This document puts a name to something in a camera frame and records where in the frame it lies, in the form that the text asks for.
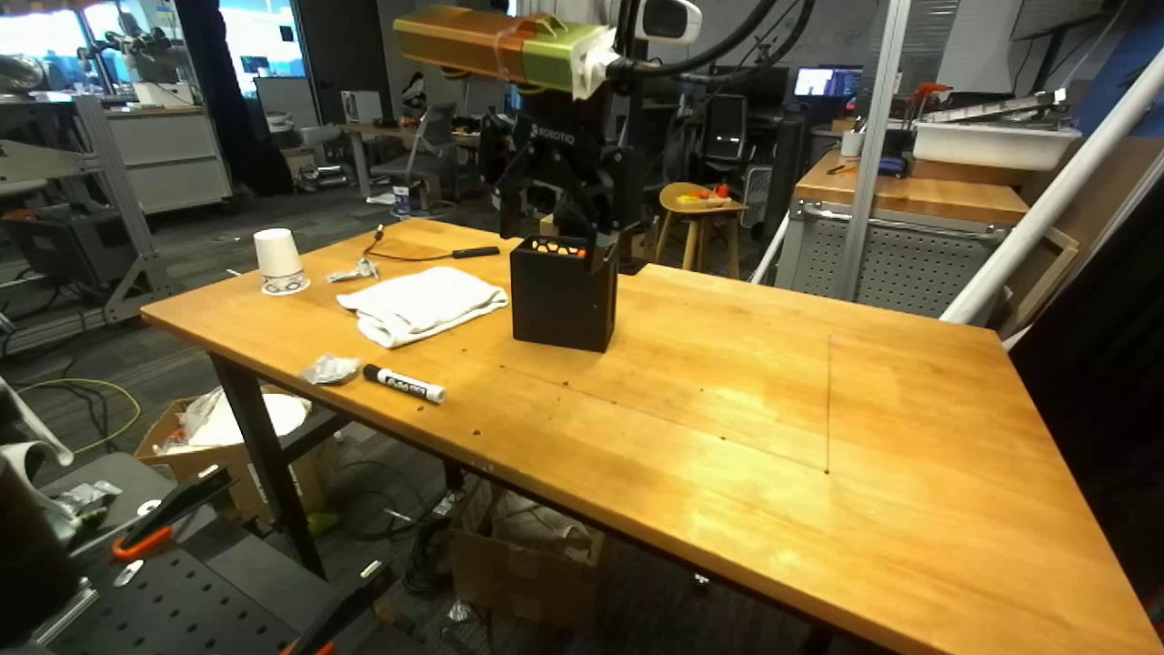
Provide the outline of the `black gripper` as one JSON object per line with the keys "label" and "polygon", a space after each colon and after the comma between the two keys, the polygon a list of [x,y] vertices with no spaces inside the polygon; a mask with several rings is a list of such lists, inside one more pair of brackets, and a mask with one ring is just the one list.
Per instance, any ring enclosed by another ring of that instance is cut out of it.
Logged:
{"label": "black gripper", "polygon": [[553,213],[566,236],[625,234],[645,208],[645,158],[608,139],[616,96],[524,91],[515,154],[502,167],[497,234],[524,236],[534,213]]}

